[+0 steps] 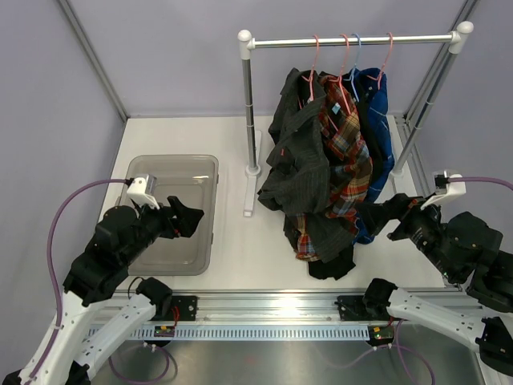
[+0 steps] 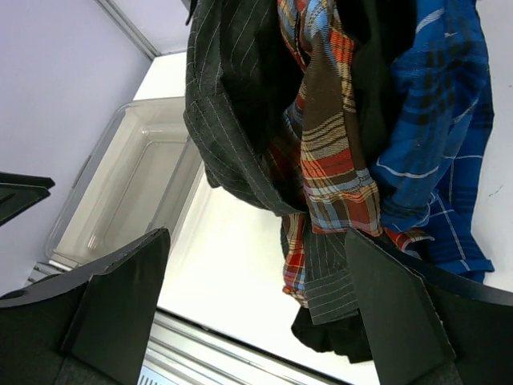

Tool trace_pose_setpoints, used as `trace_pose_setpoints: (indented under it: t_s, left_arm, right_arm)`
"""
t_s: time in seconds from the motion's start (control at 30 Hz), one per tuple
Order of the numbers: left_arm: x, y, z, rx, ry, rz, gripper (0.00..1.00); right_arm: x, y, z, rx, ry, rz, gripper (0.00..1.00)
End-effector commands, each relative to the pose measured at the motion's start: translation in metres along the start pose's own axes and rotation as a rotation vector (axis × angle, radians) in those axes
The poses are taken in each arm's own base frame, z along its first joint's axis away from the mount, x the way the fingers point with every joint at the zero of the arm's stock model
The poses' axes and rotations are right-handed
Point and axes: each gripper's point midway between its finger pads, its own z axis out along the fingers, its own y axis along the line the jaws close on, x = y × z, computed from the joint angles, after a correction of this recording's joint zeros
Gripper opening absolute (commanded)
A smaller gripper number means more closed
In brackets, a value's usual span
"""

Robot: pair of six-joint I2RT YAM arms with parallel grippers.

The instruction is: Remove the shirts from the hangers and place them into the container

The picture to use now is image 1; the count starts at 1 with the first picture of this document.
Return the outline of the red plaid shirt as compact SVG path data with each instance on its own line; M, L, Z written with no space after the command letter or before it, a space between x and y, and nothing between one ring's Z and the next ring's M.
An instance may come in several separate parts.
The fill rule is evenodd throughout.
M319 84L324 89L325 72ZM373 163L361 133L338 131L329 123L325 105L318 115L324 153L329 161L329 200L319 214L301 214L293 218L297 227L295 240L297 258L328 263L347 252L352 254L353 242L360 233L355 205L365 200L373 173Z

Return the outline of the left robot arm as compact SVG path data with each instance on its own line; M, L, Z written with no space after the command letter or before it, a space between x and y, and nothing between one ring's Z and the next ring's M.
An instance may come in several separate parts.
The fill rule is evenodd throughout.
M96 225L84 252L71 264L55 320L23 369L5 384L88 384L98 369L145 322L177 321L172 290L155 278L139 284L128 303L93 336L86 333L128 276L129 266L158 238L191 237L204 215L169 196L168 205L121 205Z

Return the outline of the light blue hanger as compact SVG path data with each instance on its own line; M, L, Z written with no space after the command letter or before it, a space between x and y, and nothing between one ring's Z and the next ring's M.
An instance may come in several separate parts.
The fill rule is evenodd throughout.
M357 39L357 54L355 56L354 64L349 73L349 82L350 82L350 85L353 90L353 97L355 98L356 102L359 103L360 99L359 99L359 95L358 95L357 88L355 85L355 79L356 79L357 65L358 65L358 61L360 59L360 54L361 54L362 41L361 41L361 37L358 33L352 33L352 36Z

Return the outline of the dark grey striped shirt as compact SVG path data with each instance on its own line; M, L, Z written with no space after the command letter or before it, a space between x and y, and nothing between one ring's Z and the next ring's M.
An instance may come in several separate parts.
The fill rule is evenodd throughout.
M329 219L330 165L319 114L326 93L293 68L269 126L274 147L269 175L258 193L267 209L285 215L283 231L297 258L329 263L351 252L354 234L344 219Z

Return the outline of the black shirt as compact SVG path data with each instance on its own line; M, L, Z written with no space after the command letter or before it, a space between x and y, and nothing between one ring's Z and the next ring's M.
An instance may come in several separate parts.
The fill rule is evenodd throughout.
M368 238L366 236L366 227L362 221L362 216L359 214L357 214L357 224L358 228L360 229L360 233L355 238L353 246L356 242L361 244L368 244L372 242L373 238ZM339 279L345 276L354 266L355 264L353 263L353 253L349 254L345 252L342 254L342 258L337 258L334 261L330 261L328 263L309 263L309 275L317 279Z

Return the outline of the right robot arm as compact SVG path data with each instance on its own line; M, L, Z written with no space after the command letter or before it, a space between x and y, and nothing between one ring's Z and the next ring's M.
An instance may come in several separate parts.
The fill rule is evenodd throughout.
M424 326L477 353L493 370L511 375L512 256L501 249L503 235L469 212L444 223L439 206L404 193L383 203L361 203L357 211L373 235L396 221L388 239L411 241L448 283L462 285L466 295L459 305L453 298L418 295L375 278L363 295L366 314Z

